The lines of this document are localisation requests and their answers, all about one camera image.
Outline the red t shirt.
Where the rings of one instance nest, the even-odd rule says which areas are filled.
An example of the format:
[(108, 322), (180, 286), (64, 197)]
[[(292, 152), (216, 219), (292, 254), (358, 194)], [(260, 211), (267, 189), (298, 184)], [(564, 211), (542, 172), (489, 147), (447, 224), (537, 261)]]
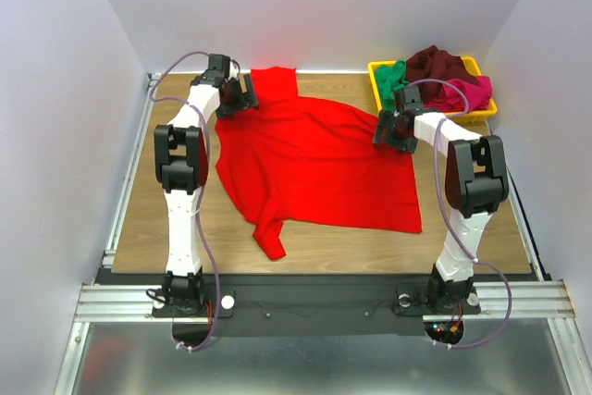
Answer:
[(251, 72), (258, 106), (220, 119), (216, 171), (270, 260), (286, 220), (404, 233), (423, 230), (409, 154), (374, 144), (377, 118), (302, 96), (293, 68)]

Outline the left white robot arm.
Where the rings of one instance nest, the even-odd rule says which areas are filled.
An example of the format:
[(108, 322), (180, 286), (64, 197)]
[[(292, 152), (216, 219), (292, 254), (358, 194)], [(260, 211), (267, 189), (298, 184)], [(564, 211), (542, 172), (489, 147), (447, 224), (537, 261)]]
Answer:
[(233, 117), (258, 106), (249, 76), (240, 79), (240, 64), (230, 56), (206, 54), (207, 67), (190, 84), (188, 96), (158, 97), (176, 101), (178, 113), (154, 128), (155, 177), (166, 200), (168, 254), (163, 284), (148, 290), (154, 317), (193, 317), (212, 306), (205, 294), (203, 264), (198, 247), (198, 215), (210, 161), (210, 117)]

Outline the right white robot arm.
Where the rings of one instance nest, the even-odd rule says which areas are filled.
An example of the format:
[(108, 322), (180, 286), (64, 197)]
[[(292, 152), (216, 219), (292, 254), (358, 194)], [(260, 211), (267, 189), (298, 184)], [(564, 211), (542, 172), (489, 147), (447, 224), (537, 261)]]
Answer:
[(412, 154), (420, 141), (429, 143), (434, 159), (446, 158), (444, 182), (435, 174), (440, 213), (447, 227), (442, 253), (435, 262), (425, 300), (437, 312), (473, 295), (474, 266), (485, 228), (508, 198), (509, 181), (503, 142), (497, 136), (470, 131), (437, 111), (424, 107), (416, 85), (394, 93), (394, 109), (382, 109), (374, 144)]

